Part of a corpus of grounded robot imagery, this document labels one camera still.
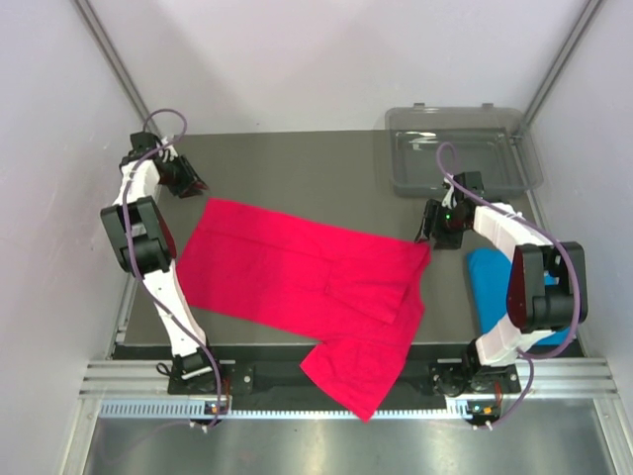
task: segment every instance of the blue folded fabric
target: blue folded fabric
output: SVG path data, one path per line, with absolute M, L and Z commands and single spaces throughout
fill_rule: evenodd
M 493 249 L 474 250 L 466 256 L 466 261 L 480 328 L 482 333 L 487 333 L 505 315 L 505 297 L 512 264 L 500 250 Z M 546 285 L 555 283 L 550 276 L 544 278 Z M 565 339 L 568 331 L 556 332 L 536 344 L 558 345 Z

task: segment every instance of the metal floor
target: metal floor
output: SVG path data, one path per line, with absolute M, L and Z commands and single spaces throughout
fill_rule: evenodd
M 210 186 L 211 195 L 376 235 L 413 239 L 425 201 L 400 198 L 390 183 L 385 132 L 308 132 L 191 136 L 178 144 Z M 166 191 L 160 211 L 179 250 L 209 196 L 178 200 Z M 511 202 L 532 218 L 527 197 Z M 460 250 L 436 251 L 422 276 L 426 307 L 416 342 L 463 342 L 478 326 L 466 273 L 467 252 L 488 242 L 469 233 Z M 200 309 L 194 317 L 211 344 L 292 343 L 305 338 Z M 143 292 L 135 296 L 126 344 L 167 344 Z
M 227 421 L 207 435 L 184 425 L 104 463 L 161 424 L 99 421 L 85 475 L 615 474 L 587 400 L 529 401 L 493 432 L 461 421 Z

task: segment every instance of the white backdrop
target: white backdrop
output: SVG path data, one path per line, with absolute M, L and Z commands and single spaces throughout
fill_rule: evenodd
M 380 129 L 413 102 L 523 110 L 585 2 L 92 3 L 148 107 L 217 134 Z
M 99 210 L 136 115 L 67 0 L 0 8 L 0 459 L 54 473 L 125 274 Z
M 537 117 L 552 230 L 585 247 L 586 343 L 606 356 L 633 420 L 633 4 L 604 2 Z

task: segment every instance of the red cloth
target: red cloth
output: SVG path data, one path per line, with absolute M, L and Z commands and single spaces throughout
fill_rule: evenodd
M 177 270 L 195 307 L 321 341 L 302 369 L 366 422 L 405 364 L 429 260 L 426 244 L 212 199 Z

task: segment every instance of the plastic container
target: plastic container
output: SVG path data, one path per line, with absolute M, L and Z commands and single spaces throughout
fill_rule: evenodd
M 446 152 L 448 170 L 481 171 L 488 198 L 511 198 L 536 188 L 543 174 L 529 131 L 519 135 L 522 114 L 515 109 L 413 107 L 386 115 L 395 192 L 400 196 L 444 195 L 435 152 L 443 142 L 457 148 L 458 163 Z

